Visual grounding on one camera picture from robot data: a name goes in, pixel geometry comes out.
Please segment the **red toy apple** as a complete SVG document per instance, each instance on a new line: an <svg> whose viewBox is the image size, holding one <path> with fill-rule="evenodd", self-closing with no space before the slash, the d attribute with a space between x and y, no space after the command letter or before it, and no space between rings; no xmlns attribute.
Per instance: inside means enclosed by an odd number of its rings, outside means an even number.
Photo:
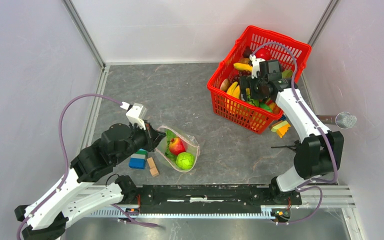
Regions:
<svg viewBox="0 0 384 240"><path fill-rule="evenodd" d="M179 154L187 151L187 145L180 137L174 137L168 144L168 150L174 156L178 156Z"/></svg>

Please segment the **single yellow toy banana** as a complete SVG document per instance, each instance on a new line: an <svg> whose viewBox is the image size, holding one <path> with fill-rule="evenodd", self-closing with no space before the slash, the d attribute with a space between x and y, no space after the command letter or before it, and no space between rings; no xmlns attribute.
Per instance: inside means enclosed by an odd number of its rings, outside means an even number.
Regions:
<svg viewBox="0 0 384 240"><path fill-rule="evenodd" d="M252 72L253 67L247 63L236 62L233 64L233 67L238 71L247 71Z"/></svg>

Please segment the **clear zip top bag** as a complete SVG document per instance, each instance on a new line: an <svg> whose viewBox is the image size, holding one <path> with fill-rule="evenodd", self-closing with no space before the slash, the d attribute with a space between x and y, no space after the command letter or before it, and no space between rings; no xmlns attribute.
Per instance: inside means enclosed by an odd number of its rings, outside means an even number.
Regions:
<svg viewBox="0 0 384 240"><path fill-rule="evenodd" d="M166 166L172 167L174 170L180 173L187 173L191 171L194 168L197 162L197 158L201 153L201 146L198 142L198 138L193 134L190 134L173 126L161 125L157 128L157 130L166 134L166 137L163 138L163 140L155 149L157 159L161 163L165 164ZM171 154L169 151L169 142L175 137L181 138L183 140L183 143L187 145L186 152L195 156L195 163L193 167L189 170L180 169L175 163L177 156Z"/></svg>

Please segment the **red toy tomato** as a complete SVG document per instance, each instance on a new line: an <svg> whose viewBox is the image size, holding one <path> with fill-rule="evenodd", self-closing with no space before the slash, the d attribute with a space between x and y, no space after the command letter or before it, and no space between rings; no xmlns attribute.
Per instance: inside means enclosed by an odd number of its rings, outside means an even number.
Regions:
<svg viewBox="0 0 384 240"><path fill-rule="evenodd" d="M264 59L265 61L272 59L271 51L266 47L259 49L254 55L256 58Z"/></svg>

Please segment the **green toy lime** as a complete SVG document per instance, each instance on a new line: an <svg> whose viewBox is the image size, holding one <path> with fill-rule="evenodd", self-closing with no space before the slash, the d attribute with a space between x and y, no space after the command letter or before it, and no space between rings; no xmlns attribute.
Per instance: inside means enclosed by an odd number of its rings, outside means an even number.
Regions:
<svg viewBox="0 0 384 240"><path fill-rule="evenodd" d="M190 170L195 164L195 156L189 152L181 152L177 155L175 164L182 170Z"/></svg>

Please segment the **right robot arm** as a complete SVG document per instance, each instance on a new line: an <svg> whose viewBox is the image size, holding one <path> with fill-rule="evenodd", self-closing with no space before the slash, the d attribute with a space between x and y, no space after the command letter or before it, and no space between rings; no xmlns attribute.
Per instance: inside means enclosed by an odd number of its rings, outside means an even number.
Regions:
<svg viewBox="0 0 384 240"><path fill-rule="evenodd" d="M333 173L330 182L335 183L344 146L342 133L331 131L317 118L303 100L294 78L282 76L278 60L250 56L245 70L251 74L239 79L243 97L275 101L299 136L293 166L272 179L269 199L275 204L282 204L289 194L301 190L310 182L327 183L328 180L322 176L329 173Z"/></svg>

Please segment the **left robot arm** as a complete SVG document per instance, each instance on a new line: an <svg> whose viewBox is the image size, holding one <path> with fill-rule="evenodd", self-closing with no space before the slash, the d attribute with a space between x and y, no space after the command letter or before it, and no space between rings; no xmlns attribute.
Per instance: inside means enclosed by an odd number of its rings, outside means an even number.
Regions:
<svg viewBox="0 0 384 240"><path fill-rule="evenodd" d="M83 190L113 172L139 150L153 152L166 134L146 122L141 129L135 124L114 124L91 146L80 151L68 172L46 194L31 205L20 205L15 215L21 222L17 239L56 240L67 228L86 215L107 205L133 203L138 195L129 176L119 176L101 191L76 200Z"/></svg>

